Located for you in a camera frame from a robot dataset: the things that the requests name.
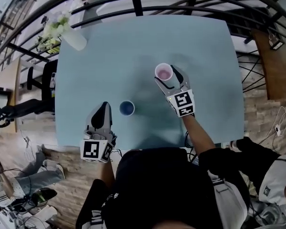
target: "jeans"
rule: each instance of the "jeans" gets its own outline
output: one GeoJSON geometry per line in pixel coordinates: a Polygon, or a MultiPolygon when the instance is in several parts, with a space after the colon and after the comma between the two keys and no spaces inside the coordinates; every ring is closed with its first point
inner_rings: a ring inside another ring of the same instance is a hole
{"type": "Polygon", "coordinates": [[[44,160],[45,156],[43,152],[40,151],[36,153],[36,160],[30,162],[28,166],[15,177],[26,195],[32,195],[37,190],[64,179],[63,173],[59,169],[55,171],[41,171],[38,173],[44,160]]]}

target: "blue cup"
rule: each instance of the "blue cup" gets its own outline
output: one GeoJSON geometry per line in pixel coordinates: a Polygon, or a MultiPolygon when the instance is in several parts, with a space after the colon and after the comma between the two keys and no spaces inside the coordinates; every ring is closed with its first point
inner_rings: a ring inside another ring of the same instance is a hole
{"type": "Polygon", "coordinates": [[[134,113],[135,107],[131,101],[123,101],[120,104],[120,113],[124,116],[131,116],[134,113]]]}

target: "white pot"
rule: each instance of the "white pot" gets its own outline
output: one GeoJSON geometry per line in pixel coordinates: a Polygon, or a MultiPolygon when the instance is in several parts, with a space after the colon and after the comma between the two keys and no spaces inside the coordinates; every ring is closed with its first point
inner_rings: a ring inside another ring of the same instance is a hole
{"type": "Polygon", "coordinates": [[[66,40],[66,42],[77,51],[84,49],[87,45],[86,38],[84,38],[82,34],[79,33],[79,31],[76,31],[73,28],[70,28],[61,35],[64,40],[66,40]]]}

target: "cup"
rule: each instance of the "cup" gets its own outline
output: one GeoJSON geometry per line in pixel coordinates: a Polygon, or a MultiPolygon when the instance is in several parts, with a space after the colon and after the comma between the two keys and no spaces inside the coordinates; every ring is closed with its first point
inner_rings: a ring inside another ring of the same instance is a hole
{"type": "Polygon", "coordinates": [[[126,100],[120,104],[120,113],[124,116],[131,116],[134,113],[135,107],[132,101],[126,100]]]}
{"type": "Polygon", "coordinates": [[[154,74],[158,77],[161,81],[168,81],[173,76],[173,69],[167,63],[161,63],[156,66],[154,70],[154,74]]]}

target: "black office chair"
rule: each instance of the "black office chair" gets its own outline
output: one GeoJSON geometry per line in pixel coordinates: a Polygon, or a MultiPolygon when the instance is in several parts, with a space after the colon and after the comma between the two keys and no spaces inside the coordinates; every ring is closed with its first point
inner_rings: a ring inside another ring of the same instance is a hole
{"type": "Polygon", "coordinates": [[[45,100],[30,99],[15,106],[4,106],[3,108],[0,108],[0,128],[7,127],[16,118],[20,118],[31,113],[38,115],[43,112],[55,112],[54,97],[45,100]]]}
{"type": "Polygon", "coordinates": [[[53,60],[45,64],[41,80],[42,83],[33,79],[34,67],[29,68],[27,89],[32,90],[32,86],[36,86],[41,89],[42,100],[52,98],[52,89],[50,88],[50,82],[52,74],[56,73],[57,71],[57,62],[58,60],[53,60]]]}

